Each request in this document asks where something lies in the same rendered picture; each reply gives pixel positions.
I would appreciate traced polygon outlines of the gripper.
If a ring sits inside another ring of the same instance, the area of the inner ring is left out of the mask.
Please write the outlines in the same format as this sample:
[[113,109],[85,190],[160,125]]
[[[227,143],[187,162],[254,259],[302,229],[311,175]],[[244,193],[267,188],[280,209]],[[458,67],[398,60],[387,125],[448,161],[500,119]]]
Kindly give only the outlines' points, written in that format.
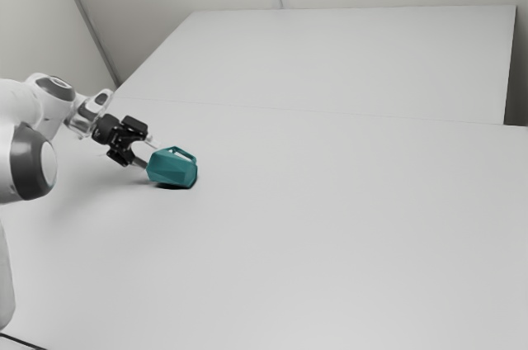
[[134,142],[151,149],[160,149],[160,142],[153,135],[148,135],[148,125],[132,116],[125,116],[120,121],[111,114],[105,114],[96,121],[92,139],[108,146],[106,156],[122,167],[133,165],[146,169],[148,166],[147,161],[134,154],[131,148]]

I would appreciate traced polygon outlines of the teal faceted mug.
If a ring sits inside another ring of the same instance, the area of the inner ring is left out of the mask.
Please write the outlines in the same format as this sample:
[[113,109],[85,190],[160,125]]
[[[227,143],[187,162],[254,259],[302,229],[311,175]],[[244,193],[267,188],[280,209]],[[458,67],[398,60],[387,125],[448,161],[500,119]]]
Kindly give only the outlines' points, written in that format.
[[197,159],[177,146],[155,151],[146,167],[151,182],[189,189],[198,176]]

